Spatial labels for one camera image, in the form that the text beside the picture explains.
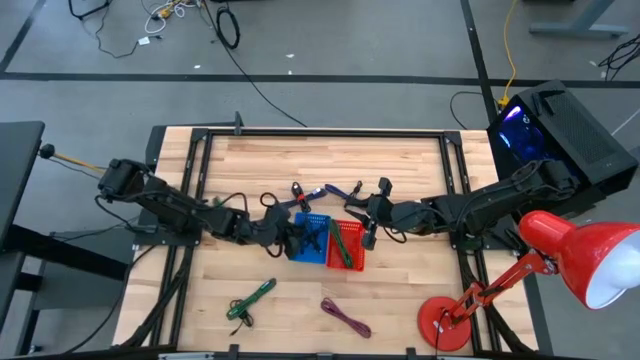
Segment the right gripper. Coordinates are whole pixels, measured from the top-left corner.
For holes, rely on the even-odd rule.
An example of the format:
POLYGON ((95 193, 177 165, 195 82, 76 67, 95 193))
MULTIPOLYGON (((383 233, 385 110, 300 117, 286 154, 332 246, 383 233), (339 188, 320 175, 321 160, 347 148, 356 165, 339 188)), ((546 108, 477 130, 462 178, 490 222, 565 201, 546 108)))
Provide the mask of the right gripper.
POLYGON ((406 201, 392 203, 389 199, 392 183, 388 178, 379 180, 378 194, 373 194, 365 199, 349 197, 345 200, 344 207, 352 206, 366 210, 361 214, 352 210, 347 213, 365 224, 366 232, 363 236, 363 247, 373 249, 376 244, 376 231, 379 227, 387 230, 396 229, 399 232, 409 232, 421 225, 428 208, 419 202, 406 201))

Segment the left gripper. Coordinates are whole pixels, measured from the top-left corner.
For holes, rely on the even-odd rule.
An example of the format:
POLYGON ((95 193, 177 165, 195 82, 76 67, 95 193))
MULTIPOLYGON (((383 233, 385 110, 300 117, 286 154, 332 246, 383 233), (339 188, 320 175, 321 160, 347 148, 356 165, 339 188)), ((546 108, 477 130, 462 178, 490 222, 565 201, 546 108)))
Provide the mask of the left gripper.
POLYGON ((265 249, 277 245, 280 248, 279 252, 269 253, 270 256, 279 257, 284 253, 289 260, 293 260, 300 251, 300 241, 315 241, 320 231, 300 228, 289 221, 290 216, 289 210, 282 205, 268 206, 264 218, 257 221, 252 221, 247 213, 244 243, 259 245, 265 249))

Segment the red plastic basket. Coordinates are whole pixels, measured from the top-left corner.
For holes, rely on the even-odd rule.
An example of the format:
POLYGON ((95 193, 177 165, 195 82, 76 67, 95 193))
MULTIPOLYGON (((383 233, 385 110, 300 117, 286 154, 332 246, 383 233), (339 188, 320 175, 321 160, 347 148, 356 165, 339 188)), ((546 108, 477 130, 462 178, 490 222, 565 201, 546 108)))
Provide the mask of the red plastic basket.
POLYGON ((328 268, 362 272, 365 250, 361 244, 364 227, 359 222, 334 220, 329 222, 328 268))

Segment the blue plastic basket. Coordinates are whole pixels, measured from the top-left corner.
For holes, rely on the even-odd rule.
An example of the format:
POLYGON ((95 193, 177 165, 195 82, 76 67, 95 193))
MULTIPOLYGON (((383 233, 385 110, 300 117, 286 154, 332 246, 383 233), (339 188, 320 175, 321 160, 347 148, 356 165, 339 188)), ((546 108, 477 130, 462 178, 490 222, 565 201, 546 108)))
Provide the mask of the blue plastic basket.
POLYGON ((329 243, 329 220, 326 215, 298 212, 294 224, 309 230, 319 230, 315 241, 300 241, 300 251, 291 261, 324 265, 327 259, 329 243))

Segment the red desk lamp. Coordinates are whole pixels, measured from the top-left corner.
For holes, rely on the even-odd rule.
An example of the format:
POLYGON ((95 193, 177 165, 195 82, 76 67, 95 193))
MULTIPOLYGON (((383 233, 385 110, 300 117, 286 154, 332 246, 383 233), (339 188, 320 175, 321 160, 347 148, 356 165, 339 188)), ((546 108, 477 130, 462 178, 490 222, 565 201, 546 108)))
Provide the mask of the red desk lamp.
POLYGON ((588 309, 609 306, 640 286, 640 224, 599 222, 577 226, 545 211, 520 221, 519 232, 531 247, 493 283, 472 283, 461 298, 425 301, 417 316, 424 340, 440 351, 456 351, 471 337, 470 317, 532 273, 559 274, 588 309))

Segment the black computer tower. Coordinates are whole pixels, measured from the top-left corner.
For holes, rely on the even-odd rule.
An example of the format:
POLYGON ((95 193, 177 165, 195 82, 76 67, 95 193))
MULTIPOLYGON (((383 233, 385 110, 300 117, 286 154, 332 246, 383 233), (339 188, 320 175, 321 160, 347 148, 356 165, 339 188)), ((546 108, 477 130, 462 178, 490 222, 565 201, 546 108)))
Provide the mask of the black computer tower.
POLYGON ((584 212, 627 189, 639 166, 558 80, 514 95, 487 134, 501 180, 533 160, 553 159, 562 161, 579 181, 573 197, 536 200, 519 209, 522 215, 532 210, 555 215, 584 212))

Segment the black knob yellow stick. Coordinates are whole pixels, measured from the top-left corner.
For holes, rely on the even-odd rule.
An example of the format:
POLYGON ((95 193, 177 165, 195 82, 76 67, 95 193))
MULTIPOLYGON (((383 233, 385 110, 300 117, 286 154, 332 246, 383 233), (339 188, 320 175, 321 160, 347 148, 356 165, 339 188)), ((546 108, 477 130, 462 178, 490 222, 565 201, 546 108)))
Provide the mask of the black knob yellow stick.
POLYGON ((57 159, 57 160, 61 160, 70 164, 74 164, 80 167, 84 167, 87 169, 90 169, 92 171, 95 172, 99 172, 99 173, 103 173, 105 171, 104 167, 100 167, 100 166, 96 166, 96 165, 92 165, 89 163, 86 163, 84 161, 72 158, 72 157, 68 157, 65 155, 62 155, 60 153, 58 153, 55 149, 55 146, 52 144, 44 144, 40 147, 39 149, 39 156, 43 159, 57 159))

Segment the grey desk leg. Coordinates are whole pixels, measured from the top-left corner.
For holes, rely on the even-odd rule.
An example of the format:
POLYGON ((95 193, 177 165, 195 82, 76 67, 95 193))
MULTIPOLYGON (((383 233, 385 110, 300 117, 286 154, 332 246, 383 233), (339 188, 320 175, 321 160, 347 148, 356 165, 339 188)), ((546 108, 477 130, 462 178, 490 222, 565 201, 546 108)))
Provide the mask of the grey desk leg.
POLYGON ((529 26, 533 35, 575 38, 619 38, 630 32, 628 27, 597 24, 597 20, 614 0, 591 0, 585 10, 572 22, 538 22, 529 26))

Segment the black desk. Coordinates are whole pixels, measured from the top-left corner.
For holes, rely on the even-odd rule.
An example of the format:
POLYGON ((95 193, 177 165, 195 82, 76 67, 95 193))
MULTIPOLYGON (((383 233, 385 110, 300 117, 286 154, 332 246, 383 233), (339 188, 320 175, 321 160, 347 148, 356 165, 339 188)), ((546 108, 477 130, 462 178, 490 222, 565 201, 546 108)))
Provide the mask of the black desk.
POLYGON ((0 331, 18 290, 31 292, 17 353, 29 352, 40 312, 110 306, 116 309, 132 236, 109 230, 67 232, 60 239, 14 223, 38 157, 45 124, 0 123, 0 331))

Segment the black table frame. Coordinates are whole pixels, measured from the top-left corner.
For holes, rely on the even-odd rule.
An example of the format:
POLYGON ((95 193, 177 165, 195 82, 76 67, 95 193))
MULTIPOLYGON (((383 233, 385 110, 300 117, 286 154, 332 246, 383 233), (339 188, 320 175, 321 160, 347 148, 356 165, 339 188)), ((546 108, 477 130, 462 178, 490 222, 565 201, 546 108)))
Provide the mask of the black table frame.
MULTIPOLYGON (((492 184, 498 175, 482 130, 454 143, 439 130, 248 127, 218 128, 210 145, 193 143, 188 126, 150 142, 150 161, 171 185, 193 168, 192 193, 228 198, 263 214, 292 182, 374 192, 392 181, 392 199, 413 200, 492 184)), ((462 292, 458 257, 446 235, 398 244, 380 235, 362 272, 273 259, 256 246, 205 236, 195 249, 178 348, 217 356, 271 352, 277 357, 377 355, 431 360, 416 315, 429 297, 462 292)))

